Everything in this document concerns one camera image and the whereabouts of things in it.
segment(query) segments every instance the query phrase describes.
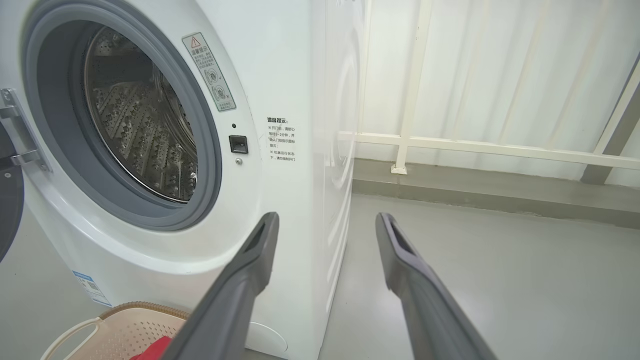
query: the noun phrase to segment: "washing machine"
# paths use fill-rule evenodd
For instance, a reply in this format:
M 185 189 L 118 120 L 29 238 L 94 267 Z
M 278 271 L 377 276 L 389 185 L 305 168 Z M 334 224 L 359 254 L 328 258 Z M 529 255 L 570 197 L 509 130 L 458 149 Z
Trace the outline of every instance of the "washing machine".
M 276 211 L 247 347 L 316 359 L 346 248 L 364 11 L 360 0 L 3 2 L 12 150 L 0 181 L 18 188 L 13 214 L 24 186 L 92 300 L 191 310 Z

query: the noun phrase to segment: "railing post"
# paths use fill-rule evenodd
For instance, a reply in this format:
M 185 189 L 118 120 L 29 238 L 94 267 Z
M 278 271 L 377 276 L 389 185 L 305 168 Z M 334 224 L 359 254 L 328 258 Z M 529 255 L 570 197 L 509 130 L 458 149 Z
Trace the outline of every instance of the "railing post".
M 400 145 L 396 164 L 391 168 L 393 174 L 406 175 L 406 151 L 409 146 L 409 137 L 413 127 L 413 114 L 415 113 L 415 103 L 418 99 L 418 89 L 420 78 L 422 77 L 422 65 L 424 64 L 424 51 L 427 47 L 427 36 L 429 35 L 429 20 L 431 18 L 431 0 L 420 2 L 420 12 L 418 15 L 418 25 L 415 32 L 415 42 L 411 57 L 411 68 L 409 80 L 406 87 L 406 99 L 404 100 L 404 115 L 402 127 L 400 129 Z
M 638 85 L 640 85 L 640 66 L 636 64 L 633 72 L 631 73 L 631 76 L 629 77 L 629 81 L 625 86 L 624 91 L 622 91 L 622 95 L 620 96 L 618 103 L 616 104 L 616 108 L 611 114 L 611 118 L 609 118 L 609 122 L 605 126 L 604 131 L 602 132 L 602 136 L 596 144 L 595 150 L 593 151 L 594 154 L 602 155 L 604 153 L 604 150 L 609 144 L 614 131 L 618 127 L 620 119 L 622 119 L 622 115 L 627 109 L 627 106 L 629 106 L 629 102 L 636 92 L 636 88 L 638 88 Z

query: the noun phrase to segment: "gray baseboard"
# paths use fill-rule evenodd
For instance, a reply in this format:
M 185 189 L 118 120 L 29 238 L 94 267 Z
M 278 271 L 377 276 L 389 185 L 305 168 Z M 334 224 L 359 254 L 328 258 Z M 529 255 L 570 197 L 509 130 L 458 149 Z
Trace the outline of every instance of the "gray baseboard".
M 640 190 L 466 168 L 356 159 L 353 192 L 640 229 Z

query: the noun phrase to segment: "warning sticker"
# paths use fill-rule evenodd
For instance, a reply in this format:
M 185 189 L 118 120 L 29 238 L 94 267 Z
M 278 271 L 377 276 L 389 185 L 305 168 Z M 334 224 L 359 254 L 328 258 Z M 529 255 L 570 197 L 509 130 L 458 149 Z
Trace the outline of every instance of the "warning sticker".
M 296 161 L 296 128 L 283 117 L 267 118 L 269 156 L 276 161 Z
M 74 271 L 74 275 L 76 276 L 80 284 L 82 284 L 82 286 L 84 287 L 84 290 L 93 301 L 102 305 L 113 307 L 109 302 L 109 300 L 107 300 L 107 298 L 104 297 L 104 294 L 102 293 L 102 291 L 98 289 L 98 286 L 95 284 L 95 281 L 93 281 L 93 279 L 90 276 L 87 276 L 85 274 L 80 274 L 79 272 L 76 272 L 76 271 Z
M 195 33 L 184 37 L 182 38 L 182 43 L 187 47 L 191 58 L 198 65 L 198 69 L 200 69 L 202 77 L 207 82 L 218 111 L 235 109 L 236 102 L 234 97 L 231 95 L 227 82 L 222 76 L 222 71 L 220 71 L 218 63 L 202 34 Z

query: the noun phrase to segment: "metal railing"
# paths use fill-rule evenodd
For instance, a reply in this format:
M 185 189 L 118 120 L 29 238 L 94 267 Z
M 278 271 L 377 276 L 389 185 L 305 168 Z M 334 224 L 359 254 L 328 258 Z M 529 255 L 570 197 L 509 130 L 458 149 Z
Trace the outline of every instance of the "metal railing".
M 536 54 L 536 49 L 540 42 L 540 33 L 542 32 L 545 19 L 549 9 L 550 0 L 544 0 L 540 12 L 537 16 L 534 31 L 531 36 L 529 46 L 525 55 L 525 60 L 522 65 L 516 88 L 511 98 L 509 108 L 507 110 L 506 118 L 502 123 L 500 135 L 496 142 L 477 142 L 460 140 L 459 133 L 463 126 L 461 119 L 465 111 L 465 104 L 469 96 L 469 88 L 474 82 L 474 76 L 477 71 L 478 57 L 481 50 L 481 41 L 488 22 L 488 9 L 490 0 L 484 0 L 482 19 L 479 31 L 476 34 L 475 42 L 471 50 L 470 67 L 467 70 L 462 95 L 460 99 L 460 105 L 458 112 L 454 118 L 453 131 L 450 138 L 428 138 L 421 136 L 412 136 L 412 127 L 414 122 L 414 113 L 416 102 L 418 98 L 418 90 L 420 85 L 420 79 L 422 75 L 422 66 L 424 63 L 425 50 L 427 45 L 429 21 L 431 18 L 432 0 L 422 0 L 420 3 L 420 11 L 418 16 L 417 29 L 415 34 L 415 41 L 413 43 L 413 50 L 410 62 L 410 72 L 408 76 L 408 83 L 406 86 L 406 97 L 404 99 L 404 115 L 401 123 L 400 135 L 389 135 L 381 133 L 363 133 L 358 132 L 355 140 L 360 143 L 375 143 L 375 144 L 387 144 L 398 146 L 396 163 L 392 167 L 391 172 L 394 174 L 406 174 L 405 161 L 407 156 L 407 150 L 409 147 L 422 147 L 428 149 L 441 149 L 441 150 L 454 150 L 454 151 L 467 151 L 478 152 L 485 154 L 498 154 L 507 156 L 519 156 L 523 158 L 535 158 L 544 160 L 556 160 L 567 161 L 572 163 L 583 163 L 588 165 L 601 165 L 605 167 L 618 167 L 628 168 L 634 170 L 640 170 L 640 159 L 629 158 L 624 156 L 613 156 L 603 154 L 605 147 L 609 143 L 614 130 L 618 126 L 622 115 L 627 108 L 631 97 L 633 96 L 638 84 L 640 83 L 640 66 L 636 66 L 631 76 L 627 81 L 627 85 L 624 88 L 622 95 L 620 96 L 616 107 L 607 123 L 598 143 L 596 144 L 593 152 L 584 151 L 567 151 L 554 148 L 559 133 L 564 127 L 567 114 L 575 104 L 579 88 L 583 85 L 587 69 L 592 62 L 593 55 L 598 45 L 600 35 L 602 34 L 605 24 L 605 18 L 611 7 L 611 0 L 602 0 L 598 14 L 596 16 L 596 24 L 593 31 L 590 34 L 588 44 L 582 55 L 578 71 L 573 78 L 568 95 L 564 100 L 563 107 L 560 114 L 553 126 L 553 130 L 545 142 L 544 147 L 530 147 L 520 145 L 510 145 L 506 143 L 509 130 L 513 127 L 514 109 L 518 106 L 518 102 L 522 98 L 522 88 L 527 82 L 527 78 L 530 73 L 532 58 Z M 368 12 L 367 16 L 367 36 L 369 34 L 369 24 L 371 12 Z M 364 74 L 366 74 L 366 59 L 368 53 L 369 39 L 365 39 L 365 56 L 364 56 Z M 360 126 L 362 129 L 362 122 L 364 118 L 364 106 L 360 108 Z

